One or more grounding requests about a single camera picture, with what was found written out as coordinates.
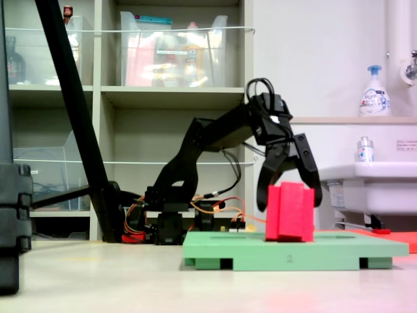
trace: small bottle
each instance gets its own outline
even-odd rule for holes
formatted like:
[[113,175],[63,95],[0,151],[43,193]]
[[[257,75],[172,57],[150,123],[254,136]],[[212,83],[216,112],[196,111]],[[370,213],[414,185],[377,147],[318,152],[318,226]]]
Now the small bottle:
[[6,36],[7,76],[8,83],[15,84],[25,81],[25,61],[16,52],[16,37]]
[[72,9],[72,7],[70,5],[65,5],[64,6],[64,12],[63,12],[63,20],[64,20],[64,24],[65,24],[65,28],[68,26],[68,23],[70,22],[70,18],[72,17],[72,15],[74,14],[74,10]]
[[369,140],[367,136],[361,137],[358,142],[358,161],[359,162],[374,162],[373,141]]

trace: floor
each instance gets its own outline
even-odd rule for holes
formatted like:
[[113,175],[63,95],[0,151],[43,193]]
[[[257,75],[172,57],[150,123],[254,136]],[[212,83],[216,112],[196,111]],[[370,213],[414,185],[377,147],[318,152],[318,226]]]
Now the floor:
[[417,254],[392,270],[234,273],[185,269],[180,246],[33,244],[2,313],[417,312]]

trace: red block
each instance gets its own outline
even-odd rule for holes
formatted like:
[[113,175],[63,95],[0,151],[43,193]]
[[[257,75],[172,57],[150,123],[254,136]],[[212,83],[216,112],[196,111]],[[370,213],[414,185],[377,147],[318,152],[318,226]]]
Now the red block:
[[269,186],[266,240],[308,242],[313,232],[314,189],[304,189],[302,183]]
[[266,240],[278,239],[278,220],[280,219],[278,207],[280,206],[280,187],[270,185],[268,188],[268,209],[266,210]]

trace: orange mat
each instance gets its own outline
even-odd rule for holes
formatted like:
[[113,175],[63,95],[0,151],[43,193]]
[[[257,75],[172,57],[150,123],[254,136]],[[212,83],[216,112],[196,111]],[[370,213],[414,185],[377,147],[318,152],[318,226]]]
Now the orange mat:
[[371,233],[366,230],[348,230],[354,233],[361,233],[372,237],[383,238],[392,241],[398,241],[400,243],[408,243],[410,247],[410,253],[417,253],[417,231],[410,232],[392,232],[389,235],[379,235],[377,233]]

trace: green platform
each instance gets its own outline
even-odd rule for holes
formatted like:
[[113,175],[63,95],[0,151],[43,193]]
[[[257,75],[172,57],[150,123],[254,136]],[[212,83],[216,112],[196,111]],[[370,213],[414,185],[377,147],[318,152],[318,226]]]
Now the green platform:
[[409,247],[349,231],[315,233],[314,243],[265,242],[264,233],[188,232],[185,266],[235,271],[323,271],[391,269],[393,256]]

